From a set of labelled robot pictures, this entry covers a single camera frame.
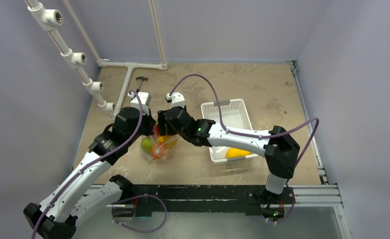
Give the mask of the yellow pear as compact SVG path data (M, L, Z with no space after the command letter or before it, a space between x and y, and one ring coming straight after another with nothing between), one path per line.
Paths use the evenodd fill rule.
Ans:
M159 136L157 142L166 148L173 148L178 142L178 137L176 135Z

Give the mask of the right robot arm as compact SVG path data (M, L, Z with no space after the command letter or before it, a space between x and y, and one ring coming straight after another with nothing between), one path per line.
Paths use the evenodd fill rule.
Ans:
M283 196L286 183L294 175L300 146L281 126L259 132L224 128L211 119L194 119L186 108L177 106L158 111L158 129L161 136L177 134L194 146L242 149L265 158L269 176L263 195L268 202Z

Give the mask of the red apple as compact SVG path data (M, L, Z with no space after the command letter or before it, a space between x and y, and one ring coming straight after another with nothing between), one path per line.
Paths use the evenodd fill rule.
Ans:
M155 125L153 126L153 132L154 132L154 135L156 137L159 137L160 136L160 132L159 132L159 129L158 129L158 123L156 122Z

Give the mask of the green pear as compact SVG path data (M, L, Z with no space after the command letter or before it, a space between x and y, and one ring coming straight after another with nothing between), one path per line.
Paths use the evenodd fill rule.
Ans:
M140 147L144 152L151 152L153 143L150 137L144 137L141 139Z

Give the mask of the clear zip top bag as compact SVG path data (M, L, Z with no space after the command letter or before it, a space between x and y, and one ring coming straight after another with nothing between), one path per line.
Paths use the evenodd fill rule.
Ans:
M166 160L178 143L177 135L160 136L158 124L153 127L153 134L143 136L140 142L140 152L147 160Z

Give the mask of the orange fruit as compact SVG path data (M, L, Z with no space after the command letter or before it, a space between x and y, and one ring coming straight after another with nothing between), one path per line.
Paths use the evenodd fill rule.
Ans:
M170 150L163 145L153 145L151 148L151 156L155 159L166 160L169 154Z

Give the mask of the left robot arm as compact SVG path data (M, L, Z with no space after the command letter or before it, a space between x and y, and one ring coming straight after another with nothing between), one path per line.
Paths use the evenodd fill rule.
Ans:
M98 135L79 165L63 183L40 203L29 203L23 213L36 235L44 239L70 239L79 227L108 204L128 203L133 184L115 175L101 188L85 195L96 179L128 152L142 135L153 133L155 124L147 106L125 107Z

